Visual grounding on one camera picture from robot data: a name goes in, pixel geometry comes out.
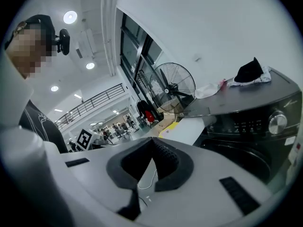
ceiling light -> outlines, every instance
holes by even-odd
[[[57,91],[58,89],[59,89],[59,88],[58,88],[57,86],[51,87],[51,90],[52,90],[53,92]]]
[[[77,13],[75,11],[68,11],[65,13],[65,15],[63,16],[63,21],[70,25],[73,22],[75,22],[77,19]]]
[[[90,70],[90,69],[93,69],[94,67],[95,67],[95,64],[92,63],[92,62],[91,62],[91,63],[88,63],[88,64],[86,65],[86,68],[89,69],[89,70]]]

cable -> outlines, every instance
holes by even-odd
[[[157,170],[155,170],[155,172],[154,172],[154,174],[153,174],[153,177],[152,177],[152,179],[151,179],[151,185],[150,185],[149,187],[141,188],[141,187],[139,186],[139,184],[137,184],[138,188],[140,188],[140,189],[142,189],[142,190],[150,188],[150,187],[152,186],[152,181],[153,181],[153,179],[154,179],[154,177],[155,177],[155,175],[156,175],[156,171],[157,171]]]
[[[140,198],[140,197],[139,197],[139,199],[141,199],[141,200],[145,203],[145,205],[147,206],[147,204],[146,204],[146,202],[143,200],[143,198]]]

black camera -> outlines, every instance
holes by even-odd
[[[63,55],[67,55],[70,52],[70,34],[66,28],[60,30],[59,36],[56,35],[59,40],[56,41],[57,52],[62,52]]]

yellow object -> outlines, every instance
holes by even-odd
[[[176,127],[177,124],[177,122],[173,122],[170,126],[162,130],[159,134],[159,138],[164,138],[167,134],[169,134],[170,131],[172,131]]]

balcony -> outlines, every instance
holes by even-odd
[[[80,118],[83,115],[87,115],[88,112],[92,111],[96,107],[104,105],[106,101],[110,99],[118,98],[119,95],[125,92],[122,87],[122,83],[103,91],[89,100],[83,102],[77,107],[71,109],[68,113],[62,116],[60,119],[55,121],[59,130],[64,130],[64,128],[70,123],[74,122],[76,119]]]

